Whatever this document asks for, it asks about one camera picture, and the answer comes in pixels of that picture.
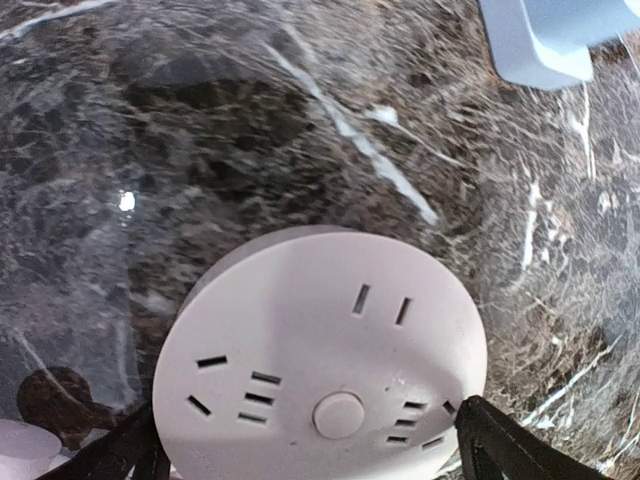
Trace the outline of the blue power strip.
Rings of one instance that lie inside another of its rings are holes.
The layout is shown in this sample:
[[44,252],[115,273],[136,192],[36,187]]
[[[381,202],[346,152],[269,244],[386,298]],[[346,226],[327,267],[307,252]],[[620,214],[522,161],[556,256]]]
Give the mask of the blue power strip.
[[479,0],[491,59],[505,81],[559,90],[593,78],[589,49],[639,28],[628,0]]

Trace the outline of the pink round power socket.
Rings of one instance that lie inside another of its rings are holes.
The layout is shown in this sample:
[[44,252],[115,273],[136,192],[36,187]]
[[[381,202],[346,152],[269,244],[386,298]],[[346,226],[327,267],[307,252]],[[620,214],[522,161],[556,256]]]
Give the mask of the pink round power socket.
[[384,236],[295,227],[196,283],[152,407],[185,479],[433,479],[486,375],[478,309],[439,261]]

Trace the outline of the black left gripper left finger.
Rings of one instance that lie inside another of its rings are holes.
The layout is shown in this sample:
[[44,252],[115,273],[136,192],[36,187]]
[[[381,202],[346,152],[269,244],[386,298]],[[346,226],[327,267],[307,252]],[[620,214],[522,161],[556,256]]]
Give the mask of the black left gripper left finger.
[[47,473],[47,480],[168,480],[170,460],[146,403],[107,435]]

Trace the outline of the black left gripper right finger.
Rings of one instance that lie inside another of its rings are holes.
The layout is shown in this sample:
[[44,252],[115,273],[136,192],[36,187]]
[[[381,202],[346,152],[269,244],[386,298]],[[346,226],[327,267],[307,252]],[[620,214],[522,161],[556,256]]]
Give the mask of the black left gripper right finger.
[[550,445],[481,396],[465,399],[454,422],[466,479],[603,480],[605,476]]

